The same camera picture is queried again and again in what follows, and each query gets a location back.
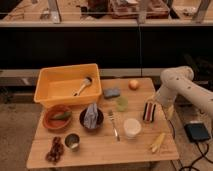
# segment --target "wooden table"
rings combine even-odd
[[[161,106],[157,106],[155,122],[145,124],[142,122],[141,114],[144,110],[146,99],[155,93],[152,80],[140,78],[140,88],[132,91],[128,88],[129,79],[102,80],[102,88],[119,87],[121,95],[128,99],[128,109],[125,112],[116,110],[116,98],[105,100],[103,97],[98,102],[99,108],[104,113],[104,122],[97,132],[87,132],[79,123],[79,114],[86,106],[73,107],[73,119],[69,127],[61,133],[52,133],[42,125],[43,114],[38,123],[35,137],[32,142],[28,169],[51,168],[51,167],[74,167],[106,164],[130,164],[162,160],[175,160],[179,158],[175,142],[172,138]],[[121,141],[115,139],[112,124],[107,116],[107,111],[112,109],[115,117],[115,124],[120,134]],[[124,135],[123,123],[127,118],[136,118],[141,121],[142,131],[134,140],[129,140]],[[161,133],[166,133],[166,138],[160,150],[152,154],[149,150],[150,144]],[[77,133],[80,136],[80,149],[78,152],[70,152],[65,147],[61,160],[53,165],[45,160],[46,153],[51,148],[51,141],[54,136],[61,136],[64,144],[66,135]]]

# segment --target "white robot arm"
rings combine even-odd
[[[155,100],[169,108],[179,93],[213,118],[213,92],[194,84],[193,77],[193,70],[187,66],[165,69],[161,73],[162,85]]]

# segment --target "plastic bin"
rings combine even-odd
[[[85,77],[92,78],[92,84],[74,96]],[[81,105],[97,102],[101,94],[97,64],[50,67],[40,71],[34,101],[46,108],[58,104]]]

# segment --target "grapes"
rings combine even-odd
[[[54,137],[52,140],[52,147],[50,151],[46,154],[45,159],[48,162],[56,164],[60,160],[61,155],[63,153],[64,153],[64,145],[61,143],[61,137]]]

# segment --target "towel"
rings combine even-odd
[[[113,97],[118,97],[120,96],[120,89],[115,87],[115,88],[108,88],[108,89],[104,89],[104,98],[105,99],[110,99]]]
[[[84,116],[84,126],[89,129],[94,129],[97,126],[98,108],[96,103],[92,103],[87,108]]]

